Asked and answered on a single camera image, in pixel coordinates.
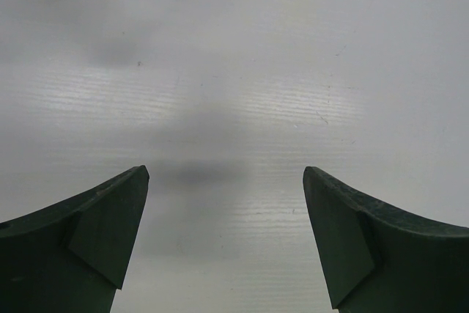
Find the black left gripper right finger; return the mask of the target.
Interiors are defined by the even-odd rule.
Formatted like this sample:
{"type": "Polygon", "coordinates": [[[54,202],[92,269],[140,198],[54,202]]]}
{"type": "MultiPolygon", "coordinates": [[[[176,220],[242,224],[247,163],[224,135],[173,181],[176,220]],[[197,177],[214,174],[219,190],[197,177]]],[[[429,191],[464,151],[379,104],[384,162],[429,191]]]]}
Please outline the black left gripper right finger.
{"type": "Polygon", "coordinates": [[[309,166],[303,189],[339,312],[466,312],[468,229],[362,193],[309,166]]]}

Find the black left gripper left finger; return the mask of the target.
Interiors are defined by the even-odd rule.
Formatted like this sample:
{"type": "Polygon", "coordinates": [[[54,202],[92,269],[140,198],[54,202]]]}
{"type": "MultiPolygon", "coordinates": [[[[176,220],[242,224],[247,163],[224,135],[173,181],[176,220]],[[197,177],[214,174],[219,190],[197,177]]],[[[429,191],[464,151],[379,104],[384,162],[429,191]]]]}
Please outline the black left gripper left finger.
{"type": "Polygon", "coordinates": [[[149,186],[135,166],[1,223],[2,312],[109,312],[122,289],[149,186]]]}

